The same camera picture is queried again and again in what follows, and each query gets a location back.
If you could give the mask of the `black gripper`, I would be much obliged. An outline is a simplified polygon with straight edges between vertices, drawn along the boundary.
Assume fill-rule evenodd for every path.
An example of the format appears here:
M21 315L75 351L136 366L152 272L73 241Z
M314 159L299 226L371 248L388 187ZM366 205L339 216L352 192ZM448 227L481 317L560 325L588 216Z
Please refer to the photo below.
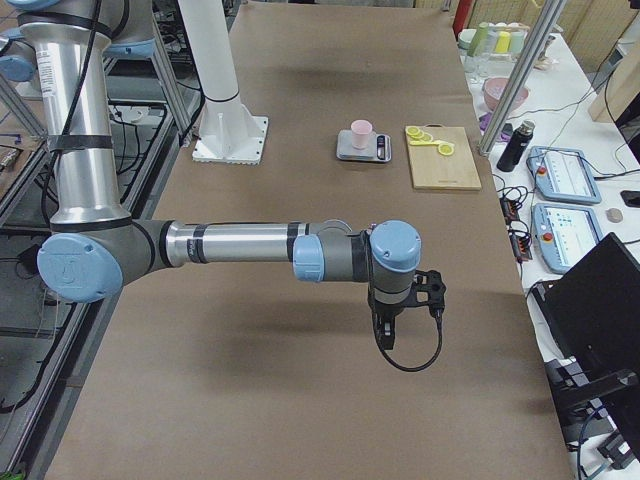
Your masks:
M403 303L385 304L377 300L370 302L375 324L375 340L381 350L393 350L395 345L395 320L404 309Z

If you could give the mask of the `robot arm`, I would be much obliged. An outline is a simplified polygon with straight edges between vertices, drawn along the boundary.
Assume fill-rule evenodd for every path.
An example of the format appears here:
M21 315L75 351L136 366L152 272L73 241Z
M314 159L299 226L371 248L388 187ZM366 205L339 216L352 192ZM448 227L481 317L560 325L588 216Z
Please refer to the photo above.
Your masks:
M150 3L19 1L16 8L20 33L35 51L56 181L58 208L37 254L51 290L91 303L186 263L286 261L302 281L365 283L375 341L392 348L396 317L418 306L427 285L413 226L391 220L355 233L341 221L135 220L117 185L103 56L109 48L153 50Z
M42 99L35 48L16 27L1 32L1 74L23 98Z

